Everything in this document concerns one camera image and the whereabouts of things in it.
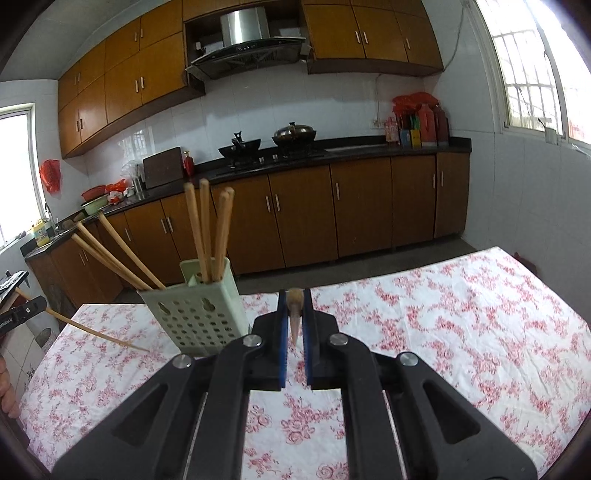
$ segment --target black countertop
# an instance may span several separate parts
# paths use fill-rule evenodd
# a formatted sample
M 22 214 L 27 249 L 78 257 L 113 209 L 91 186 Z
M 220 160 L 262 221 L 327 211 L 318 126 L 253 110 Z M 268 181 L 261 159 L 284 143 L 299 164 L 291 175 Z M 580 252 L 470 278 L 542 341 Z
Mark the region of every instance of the black countertop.
M 472 152 L 472 140 L 470 138 L 461 137 L 450 137 L 450 145 L 448 147 L 402 148 L 400 146 L 386 143 L 383 135 L 377 135 L 374 137 L 317 140 L 314 144 L 318 148 L 325 149 L 326 153 L 313 158 L 304 158 L 302 160 L 290 160 L 277 163 L 269 161 L 260 166 L 245 170 L 233 170 L 228 166 L 228 161 L 221 158 L 196 165 L 197 173 L 191 177 L 190 181 L 198 187 L 201 179 L 208 179 L 211 185 L 215 185 L 256 175 L 293 170 L 295 168 L 329 165 L 340 161 L 380 157 L 407 157 L 409 155 L 435 155 L 437 153 Z M 271 148 L 265 151 L 269 153 L 274 150 L 276 149 Z M 187 180 L 175 180 L 166 185 L 145 190 L 126 198 L 117 205 L 110 205 L 104 208 L 102 212 L 108 217 L 116 213 L 124 212 L 133 207 L 138 207 L 146 203 L 177 195 L 184 191 L 183 185 L 186 181 Z M 82 220 L 82 223 L 93 222 L 97 217 L 98 214 L 86 217 Z M 75 231 L 76 228 L 74 227 L 68 231 L 62 232 L 54 237 L 47 245 L 31 251 L 25 256 L 25 260 L 30 260 L 37 255 L 50 251 L 52 248 L 68 240 Z

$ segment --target light green plastic holder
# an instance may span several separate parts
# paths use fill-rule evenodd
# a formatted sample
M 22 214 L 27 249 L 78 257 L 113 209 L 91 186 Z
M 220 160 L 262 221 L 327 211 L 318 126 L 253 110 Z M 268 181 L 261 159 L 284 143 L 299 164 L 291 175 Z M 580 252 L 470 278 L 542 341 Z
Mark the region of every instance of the light green plastic holder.
M 138 292 L 181 353 L 215 355 L 249 331 L 232 271 L 225 259 L 220 282 L 201 280 L 199 260 L 180 263 L 185 283 Z

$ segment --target floor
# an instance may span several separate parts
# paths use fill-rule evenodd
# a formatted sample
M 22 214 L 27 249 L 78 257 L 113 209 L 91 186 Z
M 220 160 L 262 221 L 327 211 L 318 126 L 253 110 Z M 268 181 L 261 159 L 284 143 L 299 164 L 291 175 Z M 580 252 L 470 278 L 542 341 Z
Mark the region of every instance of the floor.
M 446 238 L 395 251 L 377 252 L 335 262 L 236 278 L 241 295 L 273 293 L 291 287 L 312 288 L 423 267 L 475 252 L 459 238 Z M 142 303 L 133 290 L 124 290 L 113 303 Z

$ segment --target floral tablecloth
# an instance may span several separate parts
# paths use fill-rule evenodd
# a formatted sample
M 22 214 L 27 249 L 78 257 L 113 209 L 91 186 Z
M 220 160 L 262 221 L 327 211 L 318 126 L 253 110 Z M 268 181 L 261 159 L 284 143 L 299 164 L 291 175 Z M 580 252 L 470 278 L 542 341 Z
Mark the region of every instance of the floral tablecloth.
M 591 332 L 499 248 L 424 268 L 315 288 L 314 306 L 373 351 L 420 355 L 534 461 L 541 476 L 591 408 Z M 250 321 L 277 294 L 242 297 Z M 48 467 L 177 352 L 144 305 L 85 305 L 75 320 L 148 348 L 67 326 L 23 396 L 31 451 Z M 348 477 L 338 391 L 305 387 L 301 337 L 287 388 L 252 392 L 242 477 Z

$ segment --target silver bolt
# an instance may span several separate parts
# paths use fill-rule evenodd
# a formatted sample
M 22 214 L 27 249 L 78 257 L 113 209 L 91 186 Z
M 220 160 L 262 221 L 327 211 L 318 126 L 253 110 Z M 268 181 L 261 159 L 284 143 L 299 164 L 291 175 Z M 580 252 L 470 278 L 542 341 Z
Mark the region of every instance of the silver bolt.
M 255 334 L 250 334 L 250 335 L 246 335 L 243 339 L 242 339 L 242 343 L 244 346 L 260 346 L 262 345 L 262 338 L 258 335 Z
M 177 355 L 173 359 L 173 365 L 179 369 L 190 367 L 192 363 L 193 359 L 190 356 L 185 355 L 184 353 L 182 355 Z
M 418 364 L 418 357 L 411 352 L 404 352 L 400 355 L 400 363 L 405 367 L 414 367 Z
M 334 346 L 343 346 L 349 343 L 349 337 L 344 333 L 333 333 L 329 338 L 329 342 Z

